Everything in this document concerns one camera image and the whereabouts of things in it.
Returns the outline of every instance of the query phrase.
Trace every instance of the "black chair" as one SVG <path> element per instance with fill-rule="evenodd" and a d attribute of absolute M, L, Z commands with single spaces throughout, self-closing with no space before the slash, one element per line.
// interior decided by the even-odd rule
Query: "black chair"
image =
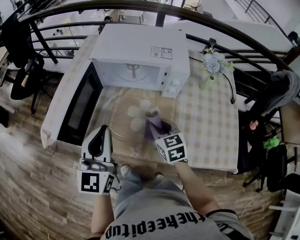
<path fill-rule="evenodd" d="M 43 87 L 56 74 L 49 73 L 43 68 L 45 61 L 42 55 L 35 52 L 30 26 L 27 23 L 20 23 L 17 15 L 8 18 L 3 23 L 1 35 L 2 42 L 9 52 L 8 60 L 20 68 L 15 79 L 7 74 L 4 76 L 5 81 L 13 83 L 11 99 L 22 100 L 33 95 L 31 113 L 34 114 L 36 99 L 40 91 L 52 98 Z"/>
<path fill-rule="evenodd" d="M 291 173 L 287 175 L 287 165 L 291 162 L 297 164 L 298 150 L 294 148 L 294 156 L 287 157 L 287 148 L 285 145 L 273 147 L 268 151 L 266 163 L 262 169 L 248 183 L 243 186 L 247 187 L 255 180 L 261 178 L 261 187 L 257 189 L 260 192 L 263 189 L 265 177 L 267 177 L 267 188 L 270 192 L 279 190 L 290 190 L 300 194 L 300 175 Z"/>

